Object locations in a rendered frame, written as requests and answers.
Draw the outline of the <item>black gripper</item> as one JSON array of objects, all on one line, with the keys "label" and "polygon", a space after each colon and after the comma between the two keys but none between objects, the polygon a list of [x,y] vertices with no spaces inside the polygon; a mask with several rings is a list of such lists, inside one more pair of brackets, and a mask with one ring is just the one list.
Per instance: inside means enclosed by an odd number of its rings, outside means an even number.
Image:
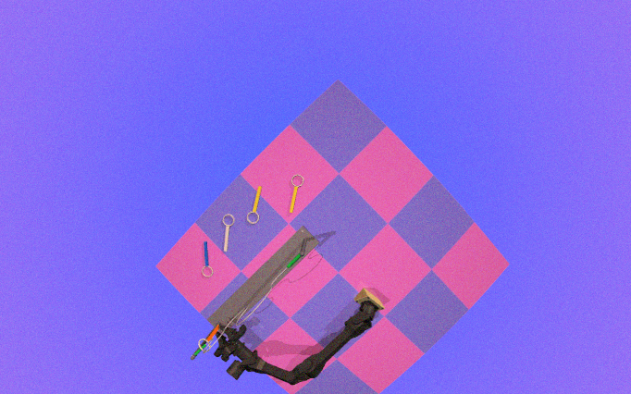
[{"label": "black gripper", "polygon": [[228,341],[226,341],[226,337],[223,336],[221,333],[219,333],[218,331],[216,332],[216,336],[217,339],[221,336],[221,338],[219,338],[218,340],[218,347],[216,349],[216,352],[214,352],[214,355],[216,357],[219,357],[221,354],[221,352],[223,350],[225,350],[226,347],[228,347],[228,345],[231,345],[231,342],[234,340],[240,347],[239,351],[234,351],[235,354],[233,354],[233,356],[237,356],[239,357],[240,354],[243,353],[243,351],[246,349],[245,343],[239,341],[239,339],[245,334],[246,332],[246,326],[244,324],[242,324],[242,326],[240,326],[239,328],[239,332],[237,331],[237,328],[229,328],[227,327],[225,329],[225,333],[227,334],[228,338],[230,338]]}]

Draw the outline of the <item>grey loop with orange handle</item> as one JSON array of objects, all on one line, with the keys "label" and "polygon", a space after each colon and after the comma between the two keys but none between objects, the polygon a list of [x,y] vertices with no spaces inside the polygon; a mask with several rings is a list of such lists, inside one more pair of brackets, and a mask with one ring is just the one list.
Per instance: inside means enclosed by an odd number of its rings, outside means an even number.
[{"label": "grey loop with orange handle", "polygon": [[200,339],[200,340],[198,341],[198,342],[199,342],[198,346],[199,346],[200,350],[204,351],[204,350],[201,348],[201,346],[200,346],[200,341],[201,341],[201,340],[205,340],[206,342],[208,342],[210,339],[212,339],[212,338],[213,338],[213,336],[216,334],[216,332],[219,330],[219,327],[218,327],[218,326],[219,326],[219,325],[217,325],[217,327],[214,329],[214,331],[211,333],[211,335],[208,337],[208,339]]}]

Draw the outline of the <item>blue handle with tan oval loop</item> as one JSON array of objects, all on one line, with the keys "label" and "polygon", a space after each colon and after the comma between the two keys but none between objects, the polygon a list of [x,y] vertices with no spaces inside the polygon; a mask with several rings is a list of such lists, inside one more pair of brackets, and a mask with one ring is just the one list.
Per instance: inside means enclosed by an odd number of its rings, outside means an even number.
[{"label": "blue handle with tan oval loop", "polygon": [[[208,261],[208,254],[207,254],[207,241],[205,241],[205,242],[204,242],[204,264],[205,264],[205,267],[203,267],[202,272],[203,272],[203,270],[204,270],[206,267],[210,267],[210,266],[209,266],[209,261]],[[210,268],[211,268],[211,270],[212,270],[212,274],[211,274],[211,276],[212,276],[212,275],[214,274],[214,270],[213,270],[213,268],[212,268],[212,267],[210,267]],[[205,277],[211,277],[211,276],[206,276],[206,275],[204,274],[204,272],[203,272],[203,275],[204,275]]]}]

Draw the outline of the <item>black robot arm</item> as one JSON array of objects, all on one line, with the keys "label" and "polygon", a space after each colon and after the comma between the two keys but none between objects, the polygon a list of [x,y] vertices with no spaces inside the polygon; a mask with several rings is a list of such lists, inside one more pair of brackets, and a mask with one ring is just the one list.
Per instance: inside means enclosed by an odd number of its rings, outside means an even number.
[{"label": "black robot arm", "polygon": [[[244,370],[247,372],[255,372],[258,374],[273,376],[276,379],[280,379],[286,383],[290,383],[292,386],[306,381],[311,378],[316,378],[323,370],[328,360],[334,356],[350,339],[358,337],[363,334],[365,330],[372,326],[377,309],[379,309],[370,300],[361,302],[359,311],[353,317],[350,317],[344,324],[345,329],[339,333],[337,337],[333,339],[320,353],[311,355],[303,360],[302,363],[296,365],[293,370],[284,370],[275,365],[267,363],[258,356],[257,350],[250,351],[247,347],[240,354],[239,358],[242,360],[236,360],[232,362],[229,368],[226,370],[235,380],[238,380]],[[233,345],[232,345],[233,344]],[[225,348],[220,354],[220,359],[224,362],[229,360],[229,356],[235,354],[234,351],[239,351],[239,345],[233,340],[231,345]]]}]

